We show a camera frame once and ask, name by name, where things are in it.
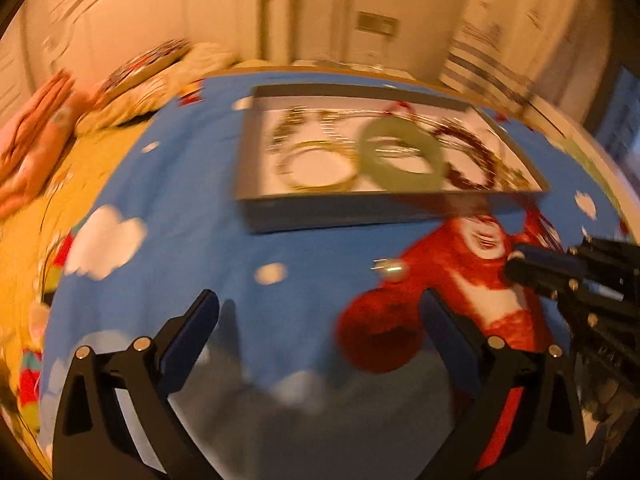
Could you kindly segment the pearl earring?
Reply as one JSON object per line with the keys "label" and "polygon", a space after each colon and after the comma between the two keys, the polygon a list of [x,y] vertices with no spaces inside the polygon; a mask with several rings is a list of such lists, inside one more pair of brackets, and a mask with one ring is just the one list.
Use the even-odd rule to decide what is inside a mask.
{"label": "pearl earring", "polygon": [[406,278],[409,266],[401,258],[381,258],[373,261],[371,270],[382,281],[398,283]]}

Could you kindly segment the green jade bangle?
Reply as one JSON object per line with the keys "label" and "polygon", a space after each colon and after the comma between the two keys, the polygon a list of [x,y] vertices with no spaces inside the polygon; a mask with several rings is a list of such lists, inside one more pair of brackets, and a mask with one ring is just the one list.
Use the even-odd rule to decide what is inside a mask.
{"label": "green jade bangle", "polygon": [[[358,169],[386,192],[427,193],[442,188],[445,155],[439,140],[409,119],[385,115],[367,122],[356,143]],[[394,159],[420,158],[427,172],[397,166]]]}

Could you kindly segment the grey jewelry box tray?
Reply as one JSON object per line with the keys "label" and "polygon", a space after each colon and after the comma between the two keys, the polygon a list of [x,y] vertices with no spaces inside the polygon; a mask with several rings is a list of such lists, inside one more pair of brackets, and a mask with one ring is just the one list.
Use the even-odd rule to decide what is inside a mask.
{"label": "grey jewelry box tray", "polygon": [[549,192],[479,106],[360,84],[263,84],[246,110],[234,197],[270,233],[495,214]]}

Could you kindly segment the window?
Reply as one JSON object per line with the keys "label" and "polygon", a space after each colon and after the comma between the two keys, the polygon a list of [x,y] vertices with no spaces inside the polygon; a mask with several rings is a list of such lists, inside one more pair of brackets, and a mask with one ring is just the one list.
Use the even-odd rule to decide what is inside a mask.
{"label": "window", "polygon": [[612,99],[596,134],[634,188],[639,187],[639,77],[620,69]]}

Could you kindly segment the yellow cartoon bed sheet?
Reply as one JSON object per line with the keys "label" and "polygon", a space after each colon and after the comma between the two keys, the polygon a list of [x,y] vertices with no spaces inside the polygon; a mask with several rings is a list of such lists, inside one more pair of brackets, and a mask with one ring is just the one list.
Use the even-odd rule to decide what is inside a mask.
{"label": "yellow cartoon bed sheet", "polygon": [[96,130],[70,142],[40,194],[1,222],[1,417],[20,450],[47,479],[51,459],[38,443],[39,402],[22,405],[26,356],[43,348],[46,276],[70,230],[151,123]]}

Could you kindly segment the white striped curtain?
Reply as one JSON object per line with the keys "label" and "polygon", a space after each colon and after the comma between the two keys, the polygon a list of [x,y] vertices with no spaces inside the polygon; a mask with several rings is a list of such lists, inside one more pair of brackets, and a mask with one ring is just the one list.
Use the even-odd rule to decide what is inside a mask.
{"label": "white striped curtain", "polygon": [[578,112],[567,93],[597,88],[613,23],[613,0],[466,0],[439,80],[512,113],[533,96]]}

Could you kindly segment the green gem brooch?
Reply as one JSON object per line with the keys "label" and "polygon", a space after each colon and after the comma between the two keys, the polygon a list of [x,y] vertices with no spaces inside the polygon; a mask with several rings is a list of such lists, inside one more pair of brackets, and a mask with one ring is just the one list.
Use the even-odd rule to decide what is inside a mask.
{"label": "green gem brooch", "polygon": [[280,122],[272,130],[269,151],[271,153],[280,152],[288,138],[296,133],[297,128],[303,125],[305,119],[305,109],[302,106],[288,108],[282,115]]}

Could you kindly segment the folded pink blanket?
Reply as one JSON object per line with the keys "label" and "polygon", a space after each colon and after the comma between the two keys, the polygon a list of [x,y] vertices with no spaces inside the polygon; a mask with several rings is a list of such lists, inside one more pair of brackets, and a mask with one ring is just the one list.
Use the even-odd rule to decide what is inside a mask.
{"label": "folded pink blanket", "polygon": [[60,70],[1,128],[1,217],[31,203],[50,178],[93,99]]}

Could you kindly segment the embroidered floral pillow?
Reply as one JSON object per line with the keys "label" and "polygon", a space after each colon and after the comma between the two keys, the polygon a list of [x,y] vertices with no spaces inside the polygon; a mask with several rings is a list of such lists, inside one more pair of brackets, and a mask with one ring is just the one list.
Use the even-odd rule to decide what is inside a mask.
{"label": "embroidered floral pillow", "polygon": [[107,101],[142,84],[165,68],[180,61],[192,49],[192,42],[184,38],[171,39],[142,52],[111,73],[101,84],[99,92]]}

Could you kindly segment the yellow patterned pillow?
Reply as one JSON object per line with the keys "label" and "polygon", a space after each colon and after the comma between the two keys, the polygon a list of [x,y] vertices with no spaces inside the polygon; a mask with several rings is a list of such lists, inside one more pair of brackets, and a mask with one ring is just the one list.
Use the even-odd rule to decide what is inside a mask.
{"label": "yellow patterned pillow", "polygon": [[98,130],[118,127],[134,118],[157,112],[191,82],[230,67],[236,54],[219,44],[200,42],[179,61],[134,88],[127,90],[99,110],[82,116],[75,134],[90,136]]}

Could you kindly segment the white bed headboard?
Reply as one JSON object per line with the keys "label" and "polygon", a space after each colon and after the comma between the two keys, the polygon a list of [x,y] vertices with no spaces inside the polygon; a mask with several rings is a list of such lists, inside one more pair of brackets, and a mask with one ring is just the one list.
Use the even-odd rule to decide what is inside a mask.
{"label": "white bed headboard", "polygon": [[42,84],[65,68],[84,89],[169,39],[214,42],[238,60],[292,58],[292,0],[26,0],[21,38]]}

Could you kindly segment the wall power socket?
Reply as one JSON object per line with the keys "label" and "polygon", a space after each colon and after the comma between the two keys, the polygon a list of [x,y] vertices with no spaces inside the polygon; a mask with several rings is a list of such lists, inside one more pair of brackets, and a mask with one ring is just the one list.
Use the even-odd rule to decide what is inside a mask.
{"label": "wall power socket", "polygon": [[398,32],[398,25],[398,19],[391,16],[361,11],[357,13],[356,29],[360,32],[394,38]]}

